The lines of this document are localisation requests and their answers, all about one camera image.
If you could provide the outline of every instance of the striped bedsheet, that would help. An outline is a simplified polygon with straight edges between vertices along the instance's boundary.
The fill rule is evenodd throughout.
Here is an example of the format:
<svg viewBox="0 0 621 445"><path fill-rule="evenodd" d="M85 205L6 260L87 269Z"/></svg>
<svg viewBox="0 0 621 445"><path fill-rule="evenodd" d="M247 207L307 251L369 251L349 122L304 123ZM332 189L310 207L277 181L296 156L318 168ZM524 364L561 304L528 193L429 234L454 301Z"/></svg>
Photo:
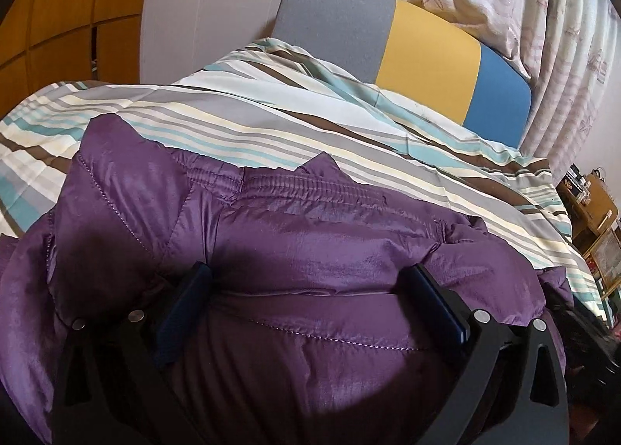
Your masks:
<svg viewBox="0 0 621 445"><path fill-rule="evenodd" d="M20 235L54 205L88 121L108 112L145 138L237 166L294 169L328 152L358 182L482 217L535 268L566 267L575 295L604 315L567 243L571 224L546 160L274 39L174 85L58 83L25 99L0 121L1 232Z"/></svg>

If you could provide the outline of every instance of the metal screw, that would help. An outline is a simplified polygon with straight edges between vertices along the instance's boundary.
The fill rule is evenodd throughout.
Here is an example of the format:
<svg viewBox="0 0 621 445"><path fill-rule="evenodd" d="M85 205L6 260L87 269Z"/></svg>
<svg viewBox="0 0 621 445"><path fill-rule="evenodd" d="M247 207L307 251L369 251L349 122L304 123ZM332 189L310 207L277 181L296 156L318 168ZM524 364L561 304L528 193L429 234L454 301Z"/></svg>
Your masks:
<svg viewBox="0 0 621 445"><path fill-rule="evenodd" d="M86 321L84 319L76 319L73 321L73 324L71 325L72 329L74 329L75 331L79 331L85 326L86 326Z"/></svg>
<svg viewBox="0 0 621 445"><path fill-rule="evenodd" d="M474 318L479 321L479 323L487 324L491 317L485 310L477 310L474 312Z"/></svg>
<svg viewBox="0 0 621 445"><path fill-rule="evenodd" d="M139 323L145 318L145 313L141 310L134 310L127 316L131 323Z"/></svg>
<svg viewBox="0 0 621 445"><path fill-rule="evenodd" d="M545 323L545 321L542 321L541 319L535 319L533 321L533 326L535 326L535 329L537 329L538 331L545 331L546 329L548 329L548 325Z"/></svg>

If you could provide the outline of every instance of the black mount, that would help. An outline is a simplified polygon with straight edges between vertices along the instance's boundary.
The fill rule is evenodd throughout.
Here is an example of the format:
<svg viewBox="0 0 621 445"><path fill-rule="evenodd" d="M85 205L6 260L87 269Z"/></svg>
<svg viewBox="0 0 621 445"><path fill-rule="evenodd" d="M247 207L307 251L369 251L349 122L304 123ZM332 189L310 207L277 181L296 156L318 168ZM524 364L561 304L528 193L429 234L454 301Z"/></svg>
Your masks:
<svg viewBox="0 0 621 445"><path fill-rule="evenodd" d="M440 288L422 265L402 281L457 383L415 445L567 445L563 374L541 320L497 323ZM196 264L165 306L134 311L112 327L71 331L55 383L55 445L206 445L163 380L209 295Z"/></svg>

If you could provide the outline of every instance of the blue pillow section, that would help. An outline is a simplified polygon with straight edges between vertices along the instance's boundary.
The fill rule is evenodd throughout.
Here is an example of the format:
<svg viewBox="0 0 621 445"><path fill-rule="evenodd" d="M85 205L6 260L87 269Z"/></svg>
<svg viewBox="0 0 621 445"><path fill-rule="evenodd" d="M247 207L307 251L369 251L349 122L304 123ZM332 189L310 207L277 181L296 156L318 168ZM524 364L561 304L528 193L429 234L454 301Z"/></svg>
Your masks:
<svg viewBox="0 0 621 445"><path fill-rule="evenodd" d="M530 87L502 57L480 45L479 75L463 126L487 140L520 144L530 111Z"/></svg>

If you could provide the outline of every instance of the patterned curtain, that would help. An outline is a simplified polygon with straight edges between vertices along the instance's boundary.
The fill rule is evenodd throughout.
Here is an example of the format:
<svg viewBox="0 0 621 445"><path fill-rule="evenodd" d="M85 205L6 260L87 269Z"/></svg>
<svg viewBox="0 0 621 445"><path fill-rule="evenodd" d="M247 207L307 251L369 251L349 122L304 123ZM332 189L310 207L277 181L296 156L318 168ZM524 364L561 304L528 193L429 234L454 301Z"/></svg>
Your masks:
<svg viewBox="0 0 621 445"><path fill-rule="evenodd" d="M492 47L530 83L520 150L547 156L560 180L588 135L612 65L618 16L609 0L407 1Z"/></svg>

